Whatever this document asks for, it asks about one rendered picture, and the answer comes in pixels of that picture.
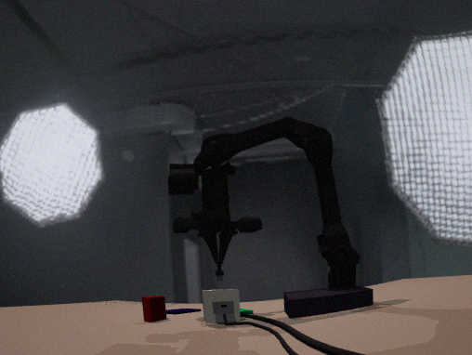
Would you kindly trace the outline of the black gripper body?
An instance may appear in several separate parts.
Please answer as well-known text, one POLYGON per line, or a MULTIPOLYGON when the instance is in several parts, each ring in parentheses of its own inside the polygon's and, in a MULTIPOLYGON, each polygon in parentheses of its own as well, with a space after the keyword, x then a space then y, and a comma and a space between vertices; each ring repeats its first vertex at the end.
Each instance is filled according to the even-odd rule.
POLYGON ((177 217, 173 221, 174 233, 187 233, 189 230, 220 230, 240 233, 257 232, 262 229, 260 217, 243 217, 230 220, 229 193, 226 191, 207 191, 202 193, 203 221, 194 221, 193 217, 177 217))

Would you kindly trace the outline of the white power cube with black cable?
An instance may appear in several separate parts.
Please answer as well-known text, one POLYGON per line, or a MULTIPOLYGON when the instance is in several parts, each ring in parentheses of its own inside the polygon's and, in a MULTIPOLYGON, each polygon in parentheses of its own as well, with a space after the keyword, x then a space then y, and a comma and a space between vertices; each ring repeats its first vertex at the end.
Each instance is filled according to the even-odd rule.
POLYGON ((271 318, 261 317, 257 315, 250 315, 247 313, 240 312, 240 294, 238 289, 229 289, 229 290, 202 290, 202 298, 203 298, 203 319, 205 323, 209 322, 224 322, 223 314, 214 314, 213 308, 213 301, 218 300, 226 300, 226 301, 233 301, 234 313, 225 314, 227 322, 239 322, 242 318, 251 318, 255 320, 260 320, 262 322, 272 323, 275 324, 288 333, 295 336, 302 342, 305 342, 307 345, 321 350, 329 355, 364 355, 361 353, 353 352, 350 350, 345 350, 337 347, 330 346, 328 344, 322 343, 318 340, 310 338, 307 335, 304 335, 298 330, 294 329, 288 324, 284 322, 279 322, 277 320, 273 320, 271 318))

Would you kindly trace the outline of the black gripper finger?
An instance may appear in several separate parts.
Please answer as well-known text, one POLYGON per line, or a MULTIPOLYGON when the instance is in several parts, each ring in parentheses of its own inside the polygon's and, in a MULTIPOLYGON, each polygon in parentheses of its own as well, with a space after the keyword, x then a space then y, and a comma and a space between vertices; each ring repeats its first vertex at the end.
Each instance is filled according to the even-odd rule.
POLYGON ((203 237, 206 244, 208 245, 210 252, 216 264, 218 264, 218 247, 217 247, 217 236, 215 231, 203 231, 197 234, 198 237, 203 237))
POLYGON ((223 262, 224 262, 224 256, 226 254, 226 251, 228 249, 228 246, 229 246, 229 242, 232 238, 232 236, 238 234, 238 231, 224 231, 222 233, 220 233, 218 235, 218 239, 219 239, 219 243, 220 243, 220 246, 219 246, 219 262, 220 264, 222 265, 223 262))

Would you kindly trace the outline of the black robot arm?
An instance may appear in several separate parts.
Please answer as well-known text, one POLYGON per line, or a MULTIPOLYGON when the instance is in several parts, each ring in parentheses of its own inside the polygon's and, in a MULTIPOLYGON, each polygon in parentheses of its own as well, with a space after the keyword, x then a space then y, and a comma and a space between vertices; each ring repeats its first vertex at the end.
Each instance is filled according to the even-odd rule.
POLYGON ((323 219, 322 234, 317 235, 318 252, 330 266, 328 289, 355 289, 358 287, 356 264, 360 254, 351 247, 341 221, 332 169, 333 142, 327 129, 284 116, 278 121, 240 133, 209 136, 205 138, 193 164, 169 164, 168 192, 172 195, 194 194, 199 188, 198 176, 202 180, 202 193, 228 192, 228 175, 234 175, 236 168, 229 162, 220 164, 240 151, 283 137, 305 150, 308 162, 315 171, 323 219), (209 166, 211 168, 206 169, 209 166))

